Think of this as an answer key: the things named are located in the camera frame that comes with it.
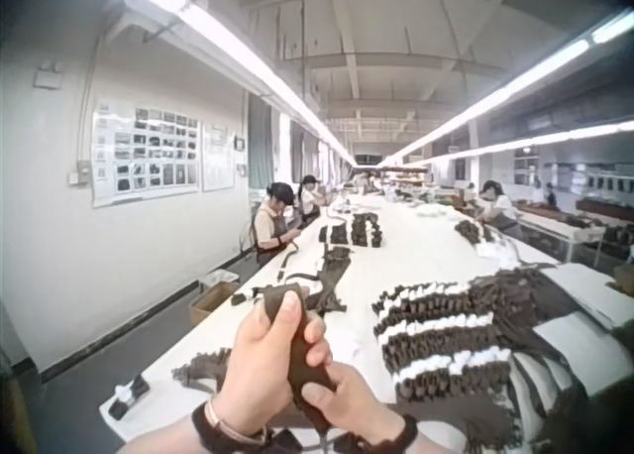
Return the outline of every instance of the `wall switch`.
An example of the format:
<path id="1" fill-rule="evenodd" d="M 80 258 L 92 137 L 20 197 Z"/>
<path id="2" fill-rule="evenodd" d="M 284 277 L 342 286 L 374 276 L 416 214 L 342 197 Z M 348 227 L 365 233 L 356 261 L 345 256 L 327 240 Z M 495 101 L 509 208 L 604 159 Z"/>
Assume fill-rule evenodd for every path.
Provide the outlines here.
<path id="1" fill-rule="evenodd" d="M 90 182 L 90 160 L 78 161 L 77 173 L 79 177 L 79 184 L 88 184 Z"/>
<path id="2" fill-rule="evenodd" d="M 51 72 L 49 70 L 38 70 L 36 79 L 33 84 L 40 89 L 60 90 L 61 74 L 59 72 Z"/>
<path id="3" fill-rule="evenodd" d="M 71 171 L 68 174 L 68 186 L 78 186 L 79 185 L 79 173 L 77 171 Z"/>

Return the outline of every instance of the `wrist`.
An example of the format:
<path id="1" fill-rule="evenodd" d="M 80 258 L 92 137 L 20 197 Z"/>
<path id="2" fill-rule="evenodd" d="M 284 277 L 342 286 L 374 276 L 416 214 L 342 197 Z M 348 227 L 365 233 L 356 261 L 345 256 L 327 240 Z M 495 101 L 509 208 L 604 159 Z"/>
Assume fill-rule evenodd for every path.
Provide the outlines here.
<path id="1" fill-rule="evenodd" d="M 358 434 L 371 446 L 376 446 L 383 441 L 393 441 L 404 429 L 405 419 L 381 405 L 376 416 L 371 417 L 367 432 Z"/>
<path id="2" fill-rule="evenodd" d="M 252 412 L 245 412 L 239 403 L 231 402 L 222 393 L 219 393 L 211 401 L 216 416 L 234 431 L 243 436 L 251 437 L 264 428 L 253 418 Z M 213 425 L 213 420 L 207 415 L 207 421 Z"/>

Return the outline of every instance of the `white table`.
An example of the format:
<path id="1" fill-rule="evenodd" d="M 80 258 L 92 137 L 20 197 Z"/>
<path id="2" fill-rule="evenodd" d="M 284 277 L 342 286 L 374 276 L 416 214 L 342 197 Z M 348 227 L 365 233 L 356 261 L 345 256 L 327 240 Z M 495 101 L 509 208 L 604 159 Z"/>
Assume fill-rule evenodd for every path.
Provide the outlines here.
<path id="1" fill-rule="evenodd" d="M 569 263 L 572 260 L 575 245 L 598 242 L 596 256 L 594 258 L 594 266 L 596 267 L 598 265 L 598 258 L 601 253 L 601 245 L 603 243 L 603 235 L 605 234 L 605 227 L 582 229 L 571 226 L 570 224 L 562 223 L 561 221 L 557 221 L 555 219 L 540 216 L 539 214 L 527 213 L 525 211 L 518 211 L 518 213 L 518 221 L 522 226 L 534 229 L 540 233 L 548 234 L 549 236 L 568 244 L 565 259 L 566 263 Z"/>
<path id="2" fill-rule="evenodd" d="M 431 281 L 466 283 L 475 277 L 496 273 L 499 263 L 494 259 L 479 258 L 471 244 L 455 231 L 456 221 L 440 217 L 421 218 L 416 215 L 415 209 L 404 204 L 388 203 L 380 196 L 351 196 L 351 199 L 361 207 L 360 210 L 366 207 L 378 214 L 383 246 L 380 249 L 351 246 L 352 263 L 336 288 L 338 298 L 348 306 L 348 311 L 326 315 L 327 338 L 335 349 L 336 359 L 360 370 L 381 401 L 395 402 L 392 380 L 372 334 L 376 317 L 370 304 L 384 290 L 399 284 Z M 317 260 L 323 254 L 318 234 L 328 219 L 326 215 L 321 216 L 297 239 L 299 252 L 289 259 L 286 274 L 316 274 Z M 517 242 L 517 247 L 521 259 L 527 263 L 557 263 L 524 243 Z M 275 284 L 284 256 L 285 252 L 278 255 L 240 291 L 247 293 L 250 287 Z M 112 419 L 107 413 L 112 399 L 100 406 L 106 423 L 121 438 L 129 441 L 180 419 L 204 402 L 207 394 L 183 388 L 172 379 L 171 370 L 189 363 L 198 353 L 232 347 L 238 325 L 251 309 L 250 303 L 232 306 L 227 301 L 221 305 L 143 371 L 151 390 L 121 421 Z M 344 340 L 351 338 L 359 345 L 354 355 L 337 350 Z M 419 429 L 448 447 L 452 443 L 463 442 L 460 438 L 462 434 L 445 423 L 421 422 Z M 313 430 L 294 432 L 304 445 L 318 441 Z"/>

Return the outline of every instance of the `left hand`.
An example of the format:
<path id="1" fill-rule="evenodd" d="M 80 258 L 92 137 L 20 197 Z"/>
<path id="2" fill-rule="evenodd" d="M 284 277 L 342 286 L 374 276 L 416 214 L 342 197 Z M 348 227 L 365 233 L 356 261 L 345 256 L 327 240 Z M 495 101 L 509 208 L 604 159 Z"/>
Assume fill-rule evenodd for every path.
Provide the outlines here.
<path id="1" fill-rule="evenodd" d="M 313 346 L 306 354 L 306 363 L 311 367 L 330 365 L 333 356 L 324 339 L 326 325 L 312 312 L 308 318 L 304 338 Z M 225 384 L 212 400 L 218 417 L 232 429 L 253 435 L 291 402 L 287 380 L 290 342 L 300 319 L 299 299 L 290 291 L 272 325 L 261 302 L 241 323 Z"/>

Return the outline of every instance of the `bracelet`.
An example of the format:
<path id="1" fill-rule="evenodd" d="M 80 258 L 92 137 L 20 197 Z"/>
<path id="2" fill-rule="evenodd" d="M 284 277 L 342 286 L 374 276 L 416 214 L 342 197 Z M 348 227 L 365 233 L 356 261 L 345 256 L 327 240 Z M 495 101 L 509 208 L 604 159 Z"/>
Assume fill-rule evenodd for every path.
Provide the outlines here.
<path id="1" fill-rule="evenodd" d="M 254 437 L 244 436 L 218 417 L 211 401 L 203 402 L 194 409 L 191 420 L 202 446 L 216 454 L 260 452 L 264 446 L 270 444 L 271 433 L 266 427 Z"/>
<path id="2" fill-rule="evenodd" d="M 383 441 L 377 446 L 369 447 L 366 452 L 371 454 L 405 454 L 407 448 L 411 446 L 418 437 L 418 426 L 416 419 L 409 414 L 403 416 L 405 428 L 393 441 Z"/>

